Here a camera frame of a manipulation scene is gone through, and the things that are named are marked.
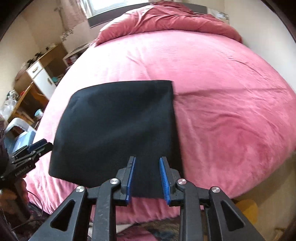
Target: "folded black garment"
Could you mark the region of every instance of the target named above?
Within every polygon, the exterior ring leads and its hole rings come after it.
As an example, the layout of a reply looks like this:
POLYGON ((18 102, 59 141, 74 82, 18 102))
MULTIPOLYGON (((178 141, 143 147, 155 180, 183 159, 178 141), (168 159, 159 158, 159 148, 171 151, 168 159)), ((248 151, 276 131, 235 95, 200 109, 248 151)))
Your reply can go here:
POLYGON ((168 80, 106 83, 77 91, 54 140, 49 174, 100 186, 136 157, 133 196, 162 198, 159 159, 183 175, 168 80))

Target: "wall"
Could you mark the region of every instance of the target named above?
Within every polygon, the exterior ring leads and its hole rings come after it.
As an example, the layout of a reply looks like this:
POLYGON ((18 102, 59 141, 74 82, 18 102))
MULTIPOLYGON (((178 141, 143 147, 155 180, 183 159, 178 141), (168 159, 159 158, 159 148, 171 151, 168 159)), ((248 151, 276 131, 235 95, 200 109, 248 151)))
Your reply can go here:
POLYGON ((183 0, 182 2, 198 4, 218 10, 220 12, 224 12, 224 0, 183 0))
POLYGON ((60 35, 65 32, 58 11, 54 11, 56 7, 55 0, 34 0, 22 12, 40 49, 49 43, 60 43, 60 35))
POLYGON ((21 65, 38 52, 39 47, 28 23, 19 15, 0 42, 0 104, 12 89, 12 83, 21 65))
POLYGON ((225 0, 230 25, 244 44, 265 59, 296 92, 296 43, 261 0, 225 0))

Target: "cabinet handle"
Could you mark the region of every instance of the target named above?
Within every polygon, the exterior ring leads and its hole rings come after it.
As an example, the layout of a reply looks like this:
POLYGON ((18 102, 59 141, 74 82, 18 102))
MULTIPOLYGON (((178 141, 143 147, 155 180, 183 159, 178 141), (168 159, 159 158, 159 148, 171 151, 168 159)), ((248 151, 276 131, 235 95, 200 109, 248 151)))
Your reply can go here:
POLYGON ((50 83, 50 85, 52 85, 52 82, 49 80, 49 78, 47 78, 48 83, 50 83))
POLYGON ((33 73, 35 73, 37 69, 38 69, 38 66, 33 70, 33 73))

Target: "floor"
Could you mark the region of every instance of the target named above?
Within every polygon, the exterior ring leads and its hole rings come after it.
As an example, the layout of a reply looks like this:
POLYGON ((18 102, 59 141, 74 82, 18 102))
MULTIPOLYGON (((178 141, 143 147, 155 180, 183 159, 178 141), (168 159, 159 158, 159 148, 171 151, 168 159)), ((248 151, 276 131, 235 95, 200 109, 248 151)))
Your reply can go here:
POLYGON ((258 205, 256 229, 266 241, 277 240, 275 228, 286 228, 296 215, 296 155, 264 182, 236 199, 253 199, 258 205))

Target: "metal bolt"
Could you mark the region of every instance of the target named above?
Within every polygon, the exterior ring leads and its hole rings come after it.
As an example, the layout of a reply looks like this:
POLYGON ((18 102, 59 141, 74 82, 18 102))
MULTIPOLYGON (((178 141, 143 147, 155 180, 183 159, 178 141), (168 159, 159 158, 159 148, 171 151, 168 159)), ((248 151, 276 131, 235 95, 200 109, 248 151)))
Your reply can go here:
POLYGON ((184 184, 187 183, 187 181, 186 181, 185 179, 181 178, 181 179, 178 180, 178 183, 179 183, 180 185, 184 185, 184 184))
POLYGON ((85 187, 84 186, 79 186, 79 187, 76 187, 76 192, 83 192, 85 190, 85 187))
POLYGON ((113 185, 115 185, 115 184, 119 183, 119 180, 117 178, 112 178, 110 180, 110 183, 113 184, 113 185))
POLYGON ((221 189, 220 189, 219 187, 212 187, 212 191, 213 191, 214 193, 218 193, 218 192, 221 191, 221 189))

